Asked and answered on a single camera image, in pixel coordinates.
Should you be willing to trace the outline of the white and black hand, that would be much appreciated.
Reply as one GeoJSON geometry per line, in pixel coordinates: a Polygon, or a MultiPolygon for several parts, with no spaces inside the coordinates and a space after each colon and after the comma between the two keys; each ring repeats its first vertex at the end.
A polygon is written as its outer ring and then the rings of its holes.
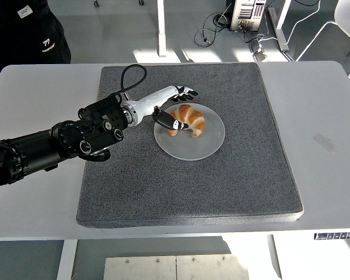
{"type": "Polygon", "coordinates": [[[160,89],[157,92],[142,98],[139,101],[127,101],[126,105],[130,104],[132,114],[132,126],[138,125],[142,119],[154,113],[155,107],[161,108],[168,100],[186,101],[191,100],[198,93],[186,86],[168,86],[160,89]]]}

